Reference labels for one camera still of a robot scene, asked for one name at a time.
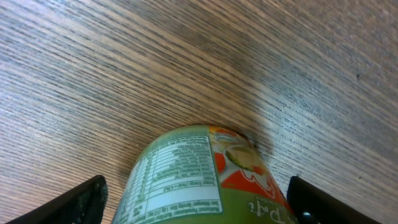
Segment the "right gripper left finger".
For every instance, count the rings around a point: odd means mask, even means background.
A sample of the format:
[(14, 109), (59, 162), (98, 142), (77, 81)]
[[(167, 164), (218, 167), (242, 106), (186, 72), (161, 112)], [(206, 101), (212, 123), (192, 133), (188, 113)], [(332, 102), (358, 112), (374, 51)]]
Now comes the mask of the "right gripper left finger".
[(7, 224), (100, 224), (107, 199), (106, 180), (96, 175)]

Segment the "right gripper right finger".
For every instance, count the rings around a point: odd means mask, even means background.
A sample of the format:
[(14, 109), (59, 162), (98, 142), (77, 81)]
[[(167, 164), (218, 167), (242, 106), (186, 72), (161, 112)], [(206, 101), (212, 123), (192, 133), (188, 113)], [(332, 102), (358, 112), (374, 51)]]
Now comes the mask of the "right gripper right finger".
[(379, 224), (298, 176), (290, 178), (287, 202), (302, 224)]

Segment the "green lid spice jar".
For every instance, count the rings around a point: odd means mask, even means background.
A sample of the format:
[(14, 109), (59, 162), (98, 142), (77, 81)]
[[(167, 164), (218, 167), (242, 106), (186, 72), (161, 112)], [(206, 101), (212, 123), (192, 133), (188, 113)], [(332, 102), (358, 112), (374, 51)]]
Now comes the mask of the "green lid spice jar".
[(263, 158), (244, 136), (186, 126), (136, 161), (114, 223), (296, 223)]

